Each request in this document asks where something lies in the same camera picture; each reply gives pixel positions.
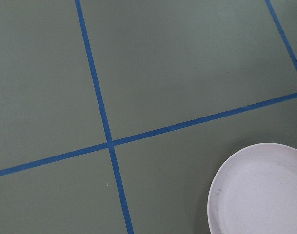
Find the pink plate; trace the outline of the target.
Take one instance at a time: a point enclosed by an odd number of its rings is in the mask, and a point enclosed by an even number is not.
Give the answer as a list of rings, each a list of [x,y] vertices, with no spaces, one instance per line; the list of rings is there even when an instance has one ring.
[[[297,149],[245,147],[219,168],[208,194],[213,234],[297,234]]]

